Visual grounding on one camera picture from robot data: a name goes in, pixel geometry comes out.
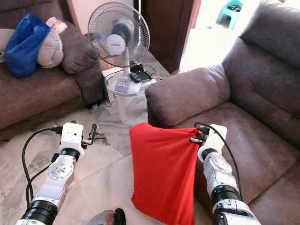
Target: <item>wooden door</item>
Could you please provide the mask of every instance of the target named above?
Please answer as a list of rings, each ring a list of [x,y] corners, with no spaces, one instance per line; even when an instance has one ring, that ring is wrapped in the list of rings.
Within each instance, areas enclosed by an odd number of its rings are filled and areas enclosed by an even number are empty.
[[[150,30],[150,52],[170,73],[179,69],[193,4],[194,0],[141,0]],[[138,9],[138,0],[134,7]]]

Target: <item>sofa armrest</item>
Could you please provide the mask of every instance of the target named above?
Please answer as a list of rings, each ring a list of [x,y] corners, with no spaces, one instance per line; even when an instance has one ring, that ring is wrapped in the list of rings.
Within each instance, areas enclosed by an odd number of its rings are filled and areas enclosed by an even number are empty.
[[[60,34],[64,58],[62,68],[68,74],[75,74],[92,66],[98,56],[90,41],[72,23],[65,21],[67,29]]]
[[[169,77],[145,93],[149,123],[166,128],[228,101],[230,85],[223,66],[216,65]]]
[[[91,67],[73,75],[85,105],[99,102],[104,96],[104,78],[100,63],[96,61]]]

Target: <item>electric fan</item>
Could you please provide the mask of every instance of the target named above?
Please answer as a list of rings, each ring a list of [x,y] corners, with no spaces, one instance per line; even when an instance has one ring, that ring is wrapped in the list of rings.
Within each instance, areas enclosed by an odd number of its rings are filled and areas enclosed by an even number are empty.
[[[130,63],[139,62],[150,45],[148,26],[134,8],[117,2],[99,6],[89,21],[89,40],[101,59],[130,74]]]

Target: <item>white wall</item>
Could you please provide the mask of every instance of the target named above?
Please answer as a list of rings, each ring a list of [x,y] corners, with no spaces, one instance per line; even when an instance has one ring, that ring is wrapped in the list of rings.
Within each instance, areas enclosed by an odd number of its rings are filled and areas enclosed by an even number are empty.
[[[89,19],[94,10],[102,4],[112,1],[133,6],[133,0],[72,0],[79,27],[83,34],[88,32]]]

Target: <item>red cloth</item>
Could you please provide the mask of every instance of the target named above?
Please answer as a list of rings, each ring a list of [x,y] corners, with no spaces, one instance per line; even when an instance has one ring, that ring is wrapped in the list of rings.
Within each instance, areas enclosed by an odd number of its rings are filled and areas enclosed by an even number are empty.
[[[161,129],[147,123],[130,130],[135,192],[143,213],[168,225],[193,225],[194,178],[199,145],[195,128]]]

